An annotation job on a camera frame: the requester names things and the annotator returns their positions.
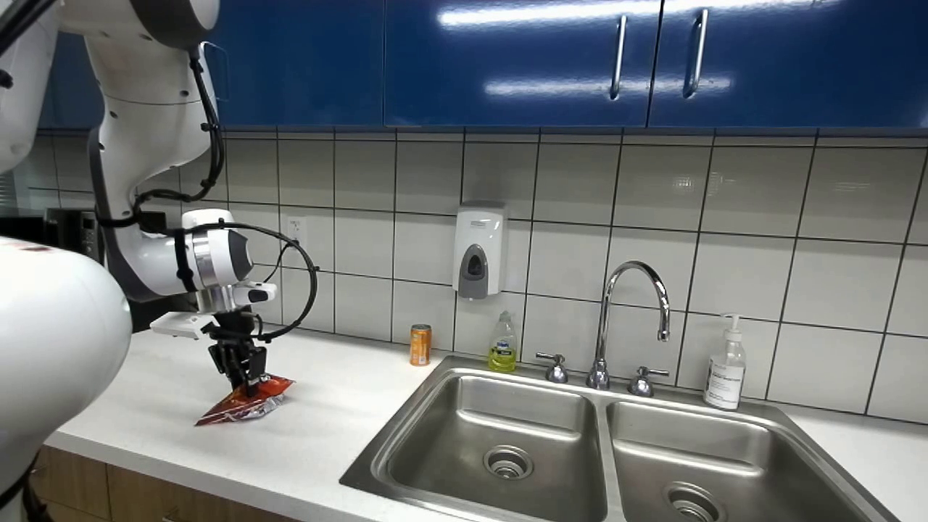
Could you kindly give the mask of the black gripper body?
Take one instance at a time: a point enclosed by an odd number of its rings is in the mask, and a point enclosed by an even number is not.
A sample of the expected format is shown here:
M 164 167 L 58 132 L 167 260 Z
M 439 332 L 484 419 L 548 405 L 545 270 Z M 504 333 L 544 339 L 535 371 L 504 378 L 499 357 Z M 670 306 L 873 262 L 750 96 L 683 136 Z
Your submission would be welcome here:
M 213 339 L 213 355 L 236 355 L 245 357 L 257 348 L 257 333 L 261 320 L 252 309 L 239 309 L 226 315 L 214 315 L 203 333 Z

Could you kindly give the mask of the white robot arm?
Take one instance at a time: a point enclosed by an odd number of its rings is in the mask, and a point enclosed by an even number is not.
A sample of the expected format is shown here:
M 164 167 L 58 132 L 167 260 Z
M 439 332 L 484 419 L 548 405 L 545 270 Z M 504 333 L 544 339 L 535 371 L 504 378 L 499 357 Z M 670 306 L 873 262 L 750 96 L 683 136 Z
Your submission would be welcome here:
M 138 223 L 156 177 L 222 155 L 206 38 L 222 0 L 4 0 L 4 167 L 35 145 L 56 45 L 85 42 L 106 103 L 91 132 L 103 262 L 4 244 L 0 521 L 30 522 L 43 442 L 81 415 L 126 367 L 141 299 L 236 286 L 246 241 L 229 231 L 151 235 Z

